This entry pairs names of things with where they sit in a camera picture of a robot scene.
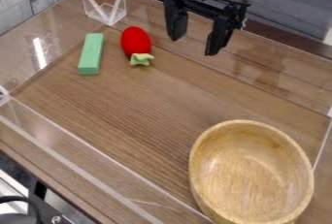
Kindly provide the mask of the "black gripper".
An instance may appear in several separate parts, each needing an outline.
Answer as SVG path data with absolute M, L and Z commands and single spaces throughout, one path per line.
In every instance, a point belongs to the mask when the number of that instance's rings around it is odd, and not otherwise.
M 178 41 L 188 32 L 188 12 L 215 19 L 213 30 L 208 35 L 205 54 L 217 55 L 228 45 L 232 35 L 232 25 L 243 28 L 245 25 L 249 0 L 162 0 L 168 35 Z

